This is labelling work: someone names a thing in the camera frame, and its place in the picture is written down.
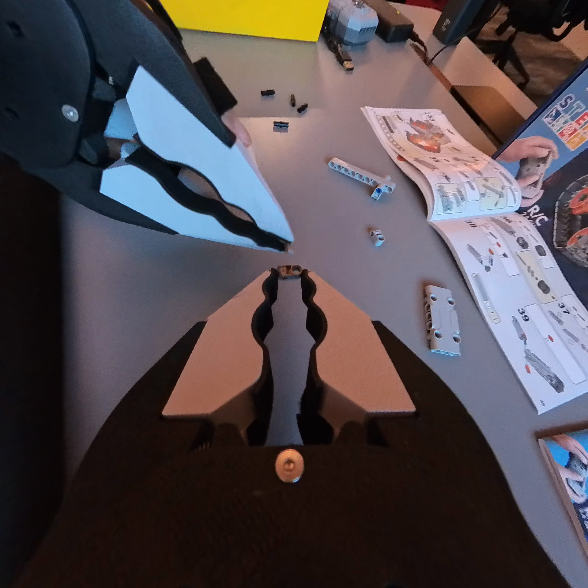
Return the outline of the black office chair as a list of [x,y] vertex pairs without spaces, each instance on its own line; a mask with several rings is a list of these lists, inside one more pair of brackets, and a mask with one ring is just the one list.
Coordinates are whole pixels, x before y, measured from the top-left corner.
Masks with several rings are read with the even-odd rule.
[[519,33],[560,42],[579,25],[587,29],[587,1],[502,1],[501,4],[507,8],[507,14],[495,33],[503,35],[509,28],[513,33],[507,40],[478,40],[476,45],[486,55],[494,56],[492,63],[500,70],[511,63],[523,79],[518,84],[521,90],[526,88],[530,77],[513,46]]

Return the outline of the grey battery box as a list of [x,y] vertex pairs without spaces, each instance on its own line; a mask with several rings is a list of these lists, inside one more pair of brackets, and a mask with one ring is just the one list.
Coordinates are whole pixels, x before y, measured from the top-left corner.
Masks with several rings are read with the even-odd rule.
[[359,47],[374,38],[379,19],[363,1],[329,1],[323,24],[326,33],[343,45]]

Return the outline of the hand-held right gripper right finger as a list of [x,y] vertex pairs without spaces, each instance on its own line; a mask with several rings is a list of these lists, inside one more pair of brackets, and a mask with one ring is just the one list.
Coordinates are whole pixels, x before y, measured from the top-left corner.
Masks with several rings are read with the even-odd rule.
[[348,423],[416,413],[371,317],[316,272],[300,277],[314,343],[300,399],[305,445],[328,445]]

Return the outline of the small blue booklet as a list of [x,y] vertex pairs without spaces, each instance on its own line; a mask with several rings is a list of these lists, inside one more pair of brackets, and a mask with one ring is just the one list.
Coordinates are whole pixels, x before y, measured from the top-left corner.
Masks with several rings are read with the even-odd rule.
[[587,553],[587,428],[540,437],[537,442]]

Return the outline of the open instruction booklet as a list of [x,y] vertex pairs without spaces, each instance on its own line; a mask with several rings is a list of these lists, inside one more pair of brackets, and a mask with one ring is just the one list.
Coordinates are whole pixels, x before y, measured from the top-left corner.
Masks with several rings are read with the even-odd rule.
[[379,142],[417,184],[538,414],[587,393],[587,309],[547,243],[518,213],[514,176],[438,109],[363,107]]

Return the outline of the grey desk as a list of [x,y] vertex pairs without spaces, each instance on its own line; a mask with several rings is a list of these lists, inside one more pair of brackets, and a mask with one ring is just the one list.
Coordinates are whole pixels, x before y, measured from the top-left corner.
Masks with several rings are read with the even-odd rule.
[[[153,232],[62,197],[66,481],[123,395],[189,328],[264,270],[298,263],[444,379],[491,445],[533,533],[569,584],[587,587],[586,555],[536,440],[585,428],[587,395],[536,413],[428,224],[420,190],[390,160],[360,109],[438,108],[479,150],[492,154],[492,143],[408,45],[375,39],[346,73],[322,40],[182,36],[191,60],[206,56],[237,97],[237,115],[251,119],[256,160],[290,223],[293,254]],[[267,89],[275,95],[262,98]],[[288,132],[274,132],[274,121],[288,121]],[[375,201],[369,186],[329,168],[331,158],[389,175],[396,188]],[[382,246],[372,244],[370,228],[384,234]],[[460,356],[429,349],[426,285],[452,291]]]

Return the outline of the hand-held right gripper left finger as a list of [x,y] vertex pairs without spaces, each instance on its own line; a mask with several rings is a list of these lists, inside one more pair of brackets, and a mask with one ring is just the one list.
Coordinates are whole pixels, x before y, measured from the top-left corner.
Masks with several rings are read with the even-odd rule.
[[212,313],[162,411],[167,419],[234,425],[249,445],[264,445],[273,406],[265,338],[273,327],[278,274],[264,271]]

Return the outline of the robot kit box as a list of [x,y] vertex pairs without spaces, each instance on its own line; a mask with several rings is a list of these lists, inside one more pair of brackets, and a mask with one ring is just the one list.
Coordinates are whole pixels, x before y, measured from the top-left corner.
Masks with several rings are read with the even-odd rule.
[[587,60],[495,153],[518,179],[518,209],[538,228],[587,305]]

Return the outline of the black monitor stand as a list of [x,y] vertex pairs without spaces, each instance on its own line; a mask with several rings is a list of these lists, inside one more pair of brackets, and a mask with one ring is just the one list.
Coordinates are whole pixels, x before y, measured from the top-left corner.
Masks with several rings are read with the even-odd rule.
[[448,1],[435,27],[433,36],[449,45],[467,34],[486,1]]

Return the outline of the grey panel plate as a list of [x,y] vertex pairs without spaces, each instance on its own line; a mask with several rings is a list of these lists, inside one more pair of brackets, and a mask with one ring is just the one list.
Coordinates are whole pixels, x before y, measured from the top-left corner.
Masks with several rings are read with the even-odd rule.
[[426,285],[423,300],[429,349],[441,355],[460,356],[461,333],[452,291]]

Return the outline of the grey beam assembly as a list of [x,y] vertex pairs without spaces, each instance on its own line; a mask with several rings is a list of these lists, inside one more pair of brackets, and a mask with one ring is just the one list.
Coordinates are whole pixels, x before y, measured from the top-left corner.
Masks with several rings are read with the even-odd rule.
[[389,175],[383,178],[340,158],[331,158],[328,161],[328,166],[338,173],[369,186],[371,198],[375,201],[378,201],[385,194],[393,193],[396,188],[396,184]]

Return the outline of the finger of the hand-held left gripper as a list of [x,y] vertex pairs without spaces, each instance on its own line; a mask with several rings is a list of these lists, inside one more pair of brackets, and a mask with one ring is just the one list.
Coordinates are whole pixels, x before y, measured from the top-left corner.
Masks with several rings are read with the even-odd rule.
[[270,242],[258,244],[253,237],[238,235],[225,228],[211,215],[189,210],[174,199],[156,178],[127,159],[119,160],[104,171],[100,191],[183,236],[262,251],[288,250],[287,242],[281,238],[270,238]]
[[131,151],[125,143],[128,154],[120,160],[152,175],[189,210],[213,216],[238,235],[258,244],[270,238],[293,243],[282,208],[241,143],[224,144],[141,66],[126,102],[139,145]]

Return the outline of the person's left hand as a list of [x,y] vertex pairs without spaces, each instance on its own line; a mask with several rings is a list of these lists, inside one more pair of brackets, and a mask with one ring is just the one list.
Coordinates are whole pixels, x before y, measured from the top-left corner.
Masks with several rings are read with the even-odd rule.
[[244,147],[248,148],[251,146],[251,136],[249,135],[247,129],[244,127],[239,117],[236,116],[233,111],[225,112],[222,115],[222,120],[226,127],[231,130],[237,140],[239,140],[239,142],[242,143]]

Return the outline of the yellow storage bin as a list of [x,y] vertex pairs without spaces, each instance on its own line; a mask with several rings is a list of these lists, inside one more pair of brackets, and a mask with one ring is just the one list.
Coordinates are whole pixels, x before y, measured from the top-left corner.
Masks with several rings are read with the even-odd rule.
[[162,1],[179,29],[318,40],[328,1]]

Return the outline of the black power adapter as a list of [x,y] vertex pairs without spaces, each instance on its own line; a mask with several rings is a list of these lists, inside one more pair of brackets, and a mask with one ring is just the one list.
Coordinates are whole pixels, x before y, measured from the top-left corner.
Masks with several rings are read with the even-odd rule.
[[404,43],[414,30],[413,22],[388,1],[364,1],[378,16],[376,34],[386,43]]

